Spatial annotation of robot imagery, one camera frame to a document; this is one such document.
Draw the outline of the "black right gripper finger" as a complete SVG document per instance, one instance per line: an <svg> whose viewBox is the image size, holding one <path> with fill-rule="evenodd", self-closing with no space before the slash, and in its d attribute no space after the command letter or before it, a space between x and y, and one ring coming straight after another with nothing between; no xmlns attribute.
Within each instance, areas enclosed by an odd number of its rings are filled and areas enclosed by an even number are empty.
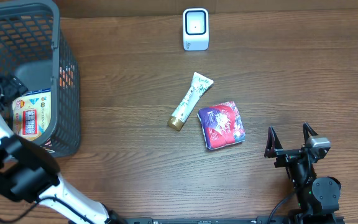
<svg viewBox="0 0 358 224"><path fill-rule="evenodd" d="M265 157L277 157L278 152L283 151L283 147L278 139L278 136L273 128L270 126L268 128L268 139L267 145L265 148Z"/></svg>
<svg viewBox="0 0 358 224"><path fill-rule="evenodd" d="M303 124L303 137L305 140L305 145L314 145L315 137L317 136L317 132L308 124Z"/></svg>

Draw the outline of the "yellow snack bag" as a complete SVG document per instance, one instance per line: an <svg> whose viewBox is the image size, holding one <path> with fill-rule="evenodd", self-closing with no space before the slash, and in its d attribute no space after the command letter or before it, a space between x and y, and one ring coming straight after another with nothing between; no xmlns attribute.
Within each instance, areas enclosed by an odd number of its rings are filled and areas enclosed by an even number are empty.
<svg viewBox="0 0 358 224"><path fill-rule="evenodd" d="M15 134L34 141L46 131L51 120L51 90L27 92L12 102L12 130Z"/></svg>

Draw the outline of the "purple red tissue pack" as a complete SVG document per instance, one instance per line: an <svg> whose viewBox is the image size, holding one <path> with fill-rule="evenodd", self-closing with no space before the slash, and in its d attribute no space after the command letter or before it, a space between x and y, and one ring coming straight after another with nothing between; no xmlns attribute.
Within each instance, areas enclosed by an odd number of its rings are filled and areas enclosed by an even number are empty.
<svg viewBox="0 0 358 224"><path fill-rule="evenodd" d="M234 101L200 109L197 116L208 150L245 141L245 129Z"/></svg>

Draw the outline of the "white bamboo print tube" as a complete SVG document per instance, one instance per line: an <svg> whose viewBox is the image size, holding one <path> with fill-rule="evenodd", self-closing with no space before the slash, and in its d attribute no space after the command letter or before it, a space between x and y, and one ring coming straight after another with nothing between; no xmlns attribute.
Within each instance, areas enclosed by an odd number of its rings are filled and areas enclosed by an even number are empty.
<svg viewBox="0 0 358 224"><path fill-rule="evenodd" d="M197 102L213 83L214 81L212 79L195 72L189 90L171 114L167 124L174 130L180 131Z"/></svg>

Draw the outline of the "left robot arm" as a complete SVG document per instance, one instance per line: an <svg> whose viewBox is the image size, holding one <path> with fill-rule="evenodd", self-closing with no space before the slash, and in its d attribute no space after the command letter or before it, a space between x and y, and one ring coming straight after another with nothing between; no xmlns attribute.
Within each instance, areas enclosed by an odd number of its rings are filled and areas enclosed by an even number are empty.
<svg viewBox="0 0 358 224"><path fill-rule="evenodd" d="M0 109L18 96L16 78L0 78ZM70 223L125 223L116 212L83 195L61 175L56 160L40 146L16 135L0 114L0 195L31 206L14 223L38 205L54 209ZM0 217L0 223L7 223Z"/></svg>

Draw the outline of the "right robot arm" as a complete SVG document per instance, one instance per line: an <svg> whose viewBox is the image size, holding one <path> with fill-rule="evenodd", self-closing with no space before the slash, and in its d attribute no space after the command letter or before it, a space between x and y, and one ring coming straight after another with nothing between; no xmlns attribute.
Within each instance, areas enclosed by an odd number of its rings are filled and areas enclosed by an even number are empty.
<svg viewBox="0 0 358 224"><path fill-rule="evenodd" d="M313 164L324 159L331 148L330 140L319 135L308 123L303 124L304 144L299 149L284 150L272 126L264 156L275 158L276 168L284 167L293 183L294 191L280 201L265 223L340 224L343 217L335 216L339 210L341 183L334 177L318 177ZM288 212L287 217L276 217L277 210L293 196L299 208Z"/></svg>

